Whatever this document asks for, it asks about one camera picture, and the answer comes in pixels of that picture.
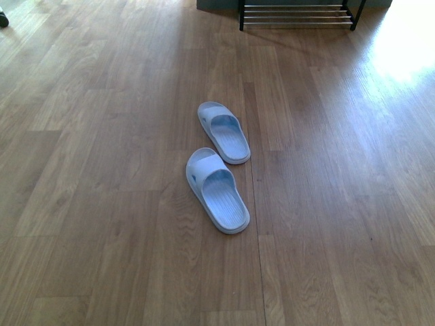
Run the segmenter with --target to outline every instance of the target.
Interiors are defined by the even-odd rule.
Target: slipper
[[[214,225],[223,233],[236,234],[249,224],[249,212],[236,181],[211,148],[200,148],[188,160],[188,183]]]
[[[7,19],[5,13],[2,12],[0,8],[0,27],[4,28],[7,27],[8,25],[9,25],[9,20]]]
[[[230,164],[248,161],[251,151],[238,119],[225,106],[205,102],[198,108],[198,117],[222,159]]]

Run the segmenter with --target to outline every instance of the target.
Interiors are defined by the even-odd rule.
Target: dark object
[[[347,1],[341,5],[246,5],[239,0],[240,31],[251,25],[349,25],[354,31],[366,0],[361,0],[354,16]]]
[[[0,27],[7,27],[9,25],[9,20],[7,19],[4,12],[0,12]]]

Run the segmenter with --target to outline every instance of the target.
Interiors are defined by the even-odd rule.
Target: slipper strap
[[[198,190],[203,188],[204,181],[213,173],[219,170],[227,170],[222,159],[217,155],[207,156],[201,160],[196,161],[190,166],[190,174],[195,180],[196,187]]]
[[[218,117],[220,115],[229,115],[230,117],[236,118],[234,114],[231,113],[226,107],[209,107],[203,111],[201,111],[201,119],[205,120],[205,123],[210,128],[211,121],[213,118]]]

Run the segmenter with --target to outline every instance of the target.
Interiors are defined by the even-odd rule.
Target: wall
[[[245,0],[250,5],[325,5],[341,3],[337,0]],[[393,0],[367,0],[366,7],[389,7]],[[200,10],[237,9],[238,0],[196,0]],[[349,7],[358,7],[360,0],[349,0]]]

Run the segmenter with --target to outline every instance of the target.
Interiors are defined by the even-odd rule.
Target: wooden floor
[[[402,2],[239,32],[194,0],[2,0],[0,324],[435,325],[435,38]],[[235,236],[185,180],[204,101],[251,146]]]

